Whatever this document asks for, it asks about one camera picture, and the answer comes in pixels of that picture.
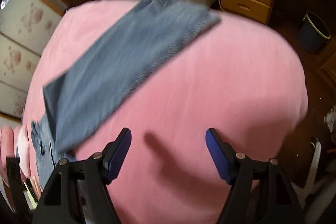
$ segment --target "floral wallpaper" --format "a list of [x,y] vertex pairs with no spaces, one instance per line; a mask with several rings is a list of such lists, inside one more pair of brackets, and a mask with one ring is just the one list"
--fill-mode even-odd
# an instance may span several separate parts
[[61,16],[40,0],[6,0],[0,8],[0,112],[21,117],[32,76]]

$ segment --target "bed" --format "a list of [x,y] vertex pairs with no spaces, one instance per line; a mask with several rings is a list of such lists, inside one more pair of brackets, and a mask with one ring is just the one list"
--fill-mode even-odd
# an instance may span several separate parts
[[[42,87],[136,3],[95,1],[64,15],[31,81],[23,117],[28,132],[45,112]],[[108,186],[123,224],[215,223],[229,187],[207,150],[206,130],[214,127],[236,151],[268,160],[306,114],[305,75],[286,40],[255,21],[220,16],[221,23],[152,74],[75,148],[76,158],[86,159],[123,127],[132,131],[120,174]],[[29,142],[37,176],[30,134]]]

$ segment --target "blue trash can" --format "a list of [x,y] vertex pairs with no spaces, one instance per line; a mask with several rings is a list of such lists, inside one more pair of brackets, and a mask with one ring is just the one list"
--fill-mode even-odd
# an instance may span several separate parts
[[330,32],[323,20],[311,11],[307,11],[303,18],[303,25],[299,34],[299,42],[309,54],[316,54],[330,39]]

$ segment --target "wooden floor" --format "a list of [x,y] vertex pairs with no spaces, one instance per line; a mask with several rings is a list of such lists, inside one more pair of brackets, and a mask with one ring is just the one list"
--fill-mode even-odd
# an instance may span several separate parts
[[315,136],[322,144],[318,169],[319,177],[324,174],[326,164],[333,156],[327,155],[325,152],[335,146],[330,140],[330,133],[324,123],[324,116],[336,105],[336,93],[318,74],[312,61],[313,57],[304,51],[297,40],[299,27],[272,18],[269,25],[277,30],[297,52],[305,73],[309,102],[308,113],[295,131],[285,139],[277,157],[289,178],[303,187],[314,153],[310,138]]

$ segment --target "white chair leg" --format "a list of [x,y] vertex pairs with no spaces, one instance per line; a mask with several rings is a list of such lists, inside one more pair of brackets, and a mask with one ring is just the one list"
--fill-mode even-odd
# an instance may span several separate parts
[[321,143],[319,141],[316,141],[314,156],[310,164],[310,169],[309,169],[308,177],[307,177],[304,188],[300,188],[295,183],[292,183],[293,189],[299,199],[299,202],[302,208],[304,208],[306,205],[305,201],[306,201],[307,196],[314,189],[314,182],[316,178],[317,168],[319,166],[321,150],[322,150]]

